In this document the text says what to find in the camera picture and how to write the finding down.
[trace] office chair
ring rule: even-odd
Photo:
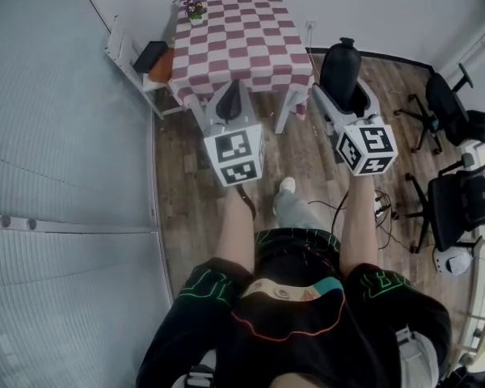
[[[422,133],[420,134],[419,144],[417,147],[411,148],[413,154],[420,150],[428,132],[436,142],[437,148],[433,150],[434,154],[442,152],[442,145],[437,137],[437,132],[442,129],[445,130],[445,135],[449,141],[456,146],[466,139],[474,139],[466,137],[466,134],[463,133],[463,131],[458,133],[458,127],[464,129],[469,118],[457,96],[457,92],[460,91],[466,83],[469,83],[470,87],[474,87],[469,74],[463,65],[459,63],[458,66],[462,70],[463,76],[453,89],[449,87],[441,74],[434,74],[428,80],[428,84],[426,85],[426,100],[428,101],[429,110],[432,111],[434,115],[429,115],[424,105],[420,102],[417,94],[409,95],[407,100],[408,102],[411,102],[414,99],[417,102],[420,114],[405,109],[394,111],[396,116],[404,114],[422,122],[423,128]]]
[[[439,251],[475,245],[458,240],[466,231],[485,224],[485,165],[474,171],[458,171],[432,179],[428,185],[428,198],[412,174],[406,174],[406,180],[413,183],[422,211],[403,218],[424,219],[419,244],[411,246],[411,253],[420,252],[430,224]]]

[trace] orange object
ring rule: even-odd
[[[174,59],[174,56],[175,50],[169,48],[150,70],[149,79],[159,83],[169,82],[172,78],[172,60]]]

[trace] red and white checkered tablecloth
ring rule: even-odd
[[[301,118],[314,82],[306,48],[282,0],[194,0],[206,7],[193,26],[179,0],[169,87],[180,105],[210,99],[241,79],[249,91],[290,91],[287,108]]]

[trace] white shoe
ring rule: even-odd
[[[283,190],[290,190],[294,194],[296,189],[297,189],[297,182],[294,180],[294,178],[293,177],[285,177],[282,180],[282,182],[280,183],[278,191],[281,192]],[[273,214],[276,215],[275,207],[273,207]]]

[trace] flower pot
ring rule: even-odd
[[[189,19],[192,23],[192,26],[198,26],[204,22],[203,17],[201,19]]]

